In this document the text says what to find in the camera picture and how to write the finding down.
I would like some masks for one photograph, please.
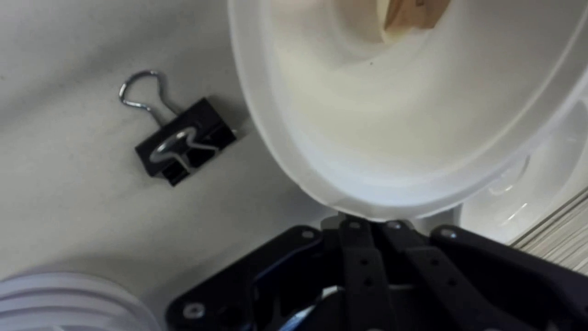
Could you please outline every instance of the black binder clip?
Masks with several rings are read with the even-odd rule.
[[[159,81],[162,103],[177,116],[174,122],[166,124],[161,111],[153,105],[128,100],[129,89],[146,78]],[[161,72],[150,70],[131,76],[120,89],[120,102],[131,109],[150,113],[162,127],[140,144],[137,153],[151,177],[164,177],[172,186],[183,183],[236,142],[234,131],[207,100],[201,100],[186,113],[179,111],[168,98],[166,76]]]

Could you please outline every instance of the gray surface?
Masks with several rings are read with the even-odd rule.
[[[225,0],[4,0],[0,11],[0,278],[83,271],[159,311],[278,232],[330,210],[275,164],[245,111]],[[242,142],[179,188],[135,155],[155,122],[117,92],[170,76],[188,107],[214,96]],[[155,96],[142,85],[135,98]]]
[[[588,274],[588,190],[515,243],[515,249]]]

